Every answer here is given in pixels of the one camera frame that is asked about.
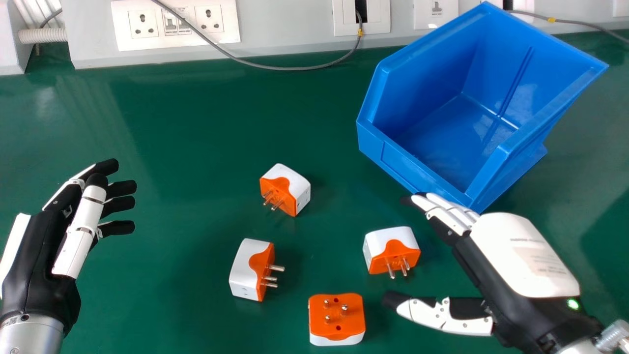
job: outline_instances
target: printed label on robotic hand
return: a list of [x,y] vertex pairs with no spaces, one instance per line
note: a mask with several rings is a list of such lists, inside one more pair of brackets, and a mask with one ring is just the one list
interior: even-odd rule
[[570,271],[554,252],[529,247],[514,247],[513,251],[526,263],[534,275],[540,277],[571,277]]

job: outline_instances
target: green indicator light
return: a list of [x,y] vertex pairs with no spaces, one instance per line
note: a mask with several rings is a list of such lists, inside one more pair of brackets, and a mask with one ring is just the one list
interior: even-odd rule
[[568,307],[576,311],[581,308],[581,305],[575,299],[568,299]]

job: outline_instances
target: green tabletop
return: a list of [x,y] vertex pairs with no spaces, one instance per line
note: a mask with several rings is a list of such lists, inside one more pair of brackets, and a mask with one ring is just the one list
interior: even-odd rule
[[[549,135],[548,155],[490,210],[528,217],[581,281],[606,324],[629,319],[629,50],[602,33],[561,36],[610,64]],[[386,290],[475,296],[407,191],[357,148],[355,119],[376,64],[361,50],[322,71],[269,72],[228,60],[75,71],[44,45],[28,74],[0,77],[0,229],[35,213],[69,176],[115,157],[138,182],[131,236],[91,253],[71,353],[514,353],[493,338],[422,328],[381,307]],[[259,59],[308,65],[338,53]],[[286,164],[312,183],[293,219],[262,206],[258,179]],[[408,279],[368,275],[366,232],[411,226],[422,250]],[[231,296],[244,237],[272,241],[286,267],[263,303]],[[367,333],[351,347],[308,340],[308,297],[357,292]]]

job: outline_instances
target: metal prong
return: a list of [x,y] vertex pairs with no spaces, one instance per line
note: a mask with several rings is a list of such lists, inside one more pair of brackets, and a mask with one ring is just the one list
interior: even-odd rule
[[276,266],[276,265],[269,265],[269,269],[274,270],[274,271],[284,271],[283,266]]
[[391,269],[391,265],[387,263],[387,269],[389,270],[389,276],[391,279],[395,279],[395,273],[393,273],[393,269]]
[[271,211],[276,211],[277,208],[279,208],[280,205],[282,205],[282,203],[284,203],[283,200],[280,200],[277,204],[273,204],[273,206],[271,207]]

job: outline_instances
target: gray cable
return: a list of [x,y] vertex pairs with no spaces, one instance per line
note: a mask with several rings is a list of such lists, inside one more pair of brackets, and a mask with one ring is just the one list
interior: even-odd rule
[[605,27],[596,25],[594,23],[590,23],[590,22],[583,22],[583,21],[572,21],[572,20],[562,20],[559,18],[554,18],[554,17],[546,17],[546,16],[542,16],[540,14],[536,14],[536,13],[530,13],[530,12],[526,12],[526,11],[520,11],[520,10],[509,10],[507,11],[509,13],[516,13],[516,14],[525,14],[527,16],[532,16],[535,18],[540,18],[544,21],[548,21],[548,22],[559,22],[559,23],[571,23],[573,25],[581,25],[581,26],[587,26],[587,27],[591,27],[594,29],[597,29],[599,31],[603,31],[611,36],[616,37],[617,39],[621,40],[622,42],[624,42],[625,44],[629,44],[629,38],[625,38],[619,34],[617,34],[616,32],[612,31],[612,30],[608,30]]
[[46,24],[48,24],[48,22],[50,22],[50,20],[52,20],[53,18],[57,17],[61,12],[63,12],[63,9],[58,9],[55,12],[51,13],[50,15],[48,15],[48,17],[43,19],[43,21],[40,24],[39,28],[43,28]]
[[181,21],[182,23],[185,23],[188,26],[190,26],[190,29],[194,33],[198,34],[199,37],[201,37],[205,42],[207,42],[209,45],[214,47],[216,50],[221,52],[226,57],[232,60],[235,60],[241,64],[245,64],[247,66],[252,66],[252,67],[258,67],[260,69],[275,70],[275,71],[308,71],[308,70],[317,70],[317,69],[324,69],[326,67],[331,67],[333,65],[336,65],[342,62],[343,60],[349,58],[352,54],[354,54],[354,52],[356,52],[356,50],[358,49],[358,45],[360,44],[360,39],[362,38],[362,18],[360,17],[360,14],[358,13],[358,11],[356,11],[356,16],[358,17],[358,21],[359,21],[359,32],[358,32],[356,42],[354,43],[353,48],[349,52],[347,52],[347,54],[343,55],[342,57],[332,62],[329,62],[326,64],[315,65],[315,66],[294,66],[294,67],[268,66],[268,65],[250,62],[250,61],[234,56],[233,54],[229,53],[225,49],[221,48],[218,44],[212,42],[212,40],[210,40],[206,35],[204,35],[201,31],[197,30],[195,26],[193,26],[190,22],[186,21],[186,19],[183,18],[180,14],[178,14],[176,11],[166,6],[161,1],[159,0],[151,0],[151,1],[153,1],[155,4],[159,5],[162,9],[168,11],[170,14],[178,18],[179,21]]

